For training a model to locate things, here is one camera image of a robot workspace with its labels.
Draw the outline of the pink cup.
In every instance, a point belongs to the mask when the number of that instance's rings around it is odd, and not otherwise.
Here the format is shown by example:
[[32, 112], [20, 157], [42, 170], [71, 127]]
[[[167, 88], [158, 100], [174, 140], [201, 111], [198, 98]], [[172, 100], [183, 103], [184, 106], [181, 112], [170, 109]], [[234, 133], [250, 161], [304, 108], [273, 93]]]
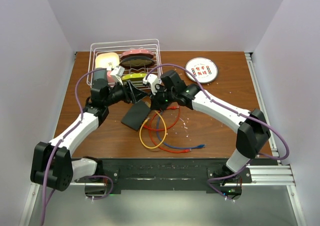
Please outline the pink cup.
[[106, 74], [106, 75], [107, 75], [107, 81], [108, 81], [109, 83], [114, 83], [115, 80], [113, 79], [111, 73], [112, 73], [112, 71], [107, 71], [107, 74]]

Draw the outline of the black network switch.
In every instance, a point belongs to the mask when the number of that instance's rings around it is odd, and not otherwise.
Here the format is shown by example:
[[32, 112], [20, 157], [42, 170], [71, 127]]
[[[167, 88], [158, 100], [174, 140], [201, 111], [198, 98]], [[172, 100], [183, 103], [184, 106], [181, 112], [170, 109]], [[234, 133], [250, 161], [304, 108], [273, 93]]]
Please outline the black network switch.
[[122, 118], [121, 123], [128, 128], [139, 131], [143, 122], [150, 114], [150, 107], [144, 102], [139, 101], [135, 103]]

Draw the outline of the yellow green bowl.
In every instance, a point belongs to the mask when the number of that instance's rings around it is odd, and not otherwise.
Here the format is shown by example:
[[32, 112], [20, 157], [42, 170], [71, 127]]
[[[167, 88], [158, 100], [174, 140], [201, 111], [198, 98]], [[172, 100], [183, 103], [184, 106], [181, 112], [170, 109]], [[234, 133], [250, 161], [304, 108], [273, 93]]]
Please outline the yellow green bowl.
[[142, 82], [143, 79], [147, 76], [146, 73], [139, 72], [139, 73], [129, 73], [126, 75], [123, 75], [121, 77], [121, 80], [123, 82], [131, 81], [131, 82]]

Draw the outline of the white patterned round plate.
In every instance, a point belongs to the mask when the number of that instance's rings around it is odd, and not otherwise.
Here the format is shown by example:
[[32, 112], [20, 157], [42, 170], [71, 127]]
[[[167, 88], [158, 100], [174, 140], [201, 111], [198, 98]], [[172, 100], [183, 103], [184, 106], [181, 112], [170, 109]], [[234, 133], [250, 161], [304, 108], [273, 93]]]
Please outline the white patterned round plate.
[[201, 83], [208, 84], [218, 77], [218, 67], [210, 59], [196, 57], [187, 62], [185, 69]]

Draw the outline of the pink round plate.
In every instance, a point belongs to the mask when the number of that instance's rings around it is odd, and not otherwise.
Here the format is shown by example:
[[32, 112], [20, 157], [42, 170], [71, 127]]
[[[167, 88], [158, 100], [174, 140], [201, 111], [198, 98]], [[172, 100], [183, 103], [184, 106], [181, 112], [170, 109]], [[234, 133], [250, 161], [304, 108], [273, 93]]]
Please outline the pink round plate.
[[132, 56], [145, 56], [148, 57], [150, 59], [154, 58], [154, 53], [148, 49], [144, 49], [144, 48], [138, 48], [138, 49], [129, 49], [127, 51], [124, 51], [119, 58], [121, 60], [128, 58], [128, 57], [132, 57]]

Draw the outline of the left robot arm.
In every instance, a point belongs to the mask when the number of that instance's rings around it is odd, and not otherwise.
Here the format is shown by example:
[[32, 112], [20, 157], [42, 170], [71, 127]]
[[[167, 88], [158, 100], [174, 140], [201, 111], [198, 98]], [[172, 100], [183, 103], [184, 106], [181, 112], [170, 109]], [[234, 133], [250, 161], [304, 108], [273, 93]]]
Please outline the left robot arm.
[[104, 176], [102, 161], [89, 156], [72, 160], [72, 154], [106, 120], [109, 106], [120, 101], [134, 104], [148, 95], [130, 81], [110, 87], [105, 79], [95, 80], [90, 93], [78, 118], [63, 133], [35, 146], [30, 173], [33, 183], [62, 192], [83, 177], [99, 182]]

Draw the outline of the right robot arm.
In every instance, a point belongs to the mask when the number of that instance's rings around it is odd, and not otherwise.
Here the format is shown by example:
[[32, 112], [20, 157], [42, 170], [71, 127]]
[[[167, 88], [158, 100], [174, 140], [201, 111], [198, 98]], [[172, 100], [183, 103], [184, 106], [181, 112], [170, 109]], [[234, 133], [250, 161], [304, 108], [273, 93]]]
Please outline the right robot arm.
[[220, 121], [236, 133], [235, 150], [216, 173], [227, 182], [233, 183], [241, 176], [240, 170], [258, 155], [271, 136], [261, 110], [238, 108], [197, 84], [186, 85], [174, 70], [165, 72], [161, 77], [149, 74], [142, 81], [151, 89], [151, 109], [163, 111], [171, 103], [177, 103]]

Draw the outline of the dark brown round plate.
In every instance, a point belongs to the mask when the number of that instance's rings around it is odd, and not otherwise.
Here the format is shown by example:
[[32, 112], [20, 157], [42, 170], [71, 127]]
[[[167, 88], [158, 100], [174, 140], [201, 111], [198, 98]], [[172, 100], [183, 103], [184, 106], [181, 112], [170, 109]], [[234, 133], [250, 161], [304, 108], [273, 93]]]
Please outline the dark brown round plate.
[[130, 56], [122, 59], [119, 65], [124, 68], [148, 68], [154, 66], [155, 61], [146, 56]]

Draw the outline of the grey cup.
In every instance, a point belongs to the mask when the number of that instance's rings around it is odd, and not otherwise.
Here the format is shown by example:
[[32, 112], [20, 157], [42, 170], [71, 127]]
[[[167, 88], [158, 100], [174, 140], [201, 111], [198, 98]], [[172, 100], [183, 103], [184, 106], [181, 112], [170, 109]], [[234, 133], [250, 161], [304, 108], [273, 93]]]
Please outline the grey cup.
[[96, 68], [95, 71], [93, 72], [92, 85], [95, 85], [101, 82], [108, 83], [106, 68]]

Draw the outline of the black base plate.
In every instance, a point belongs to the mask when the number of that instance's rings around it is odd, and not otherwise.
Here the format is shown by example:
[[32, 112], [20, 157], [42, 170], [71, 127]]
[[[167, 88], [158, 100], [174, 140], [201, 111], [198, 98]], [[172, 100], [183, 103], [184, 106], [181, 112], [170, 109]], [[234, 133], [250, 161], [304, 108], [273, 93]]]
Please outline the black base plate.
[[124, 190], [215, 191], [215, 178], [225, 158], [103, 158], [103, 172], [113, 180], [113, 194]]

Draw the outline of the cream square plate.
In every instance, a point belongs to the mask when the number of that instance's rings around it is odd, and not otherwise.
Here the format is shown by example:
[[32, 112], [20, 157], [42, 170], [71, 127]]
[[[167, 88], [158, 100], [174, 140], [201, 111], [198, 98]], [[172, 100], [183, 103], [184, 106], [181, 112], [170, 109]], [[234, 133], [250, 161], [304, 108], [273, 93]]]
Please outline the cream square plate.
[[113, 70], [116, 66], [120, 65], [120, 57], [115, 52], [105, 52], [99, 54], [95, 58], [95, 68], [103, 68], [108, 71]]

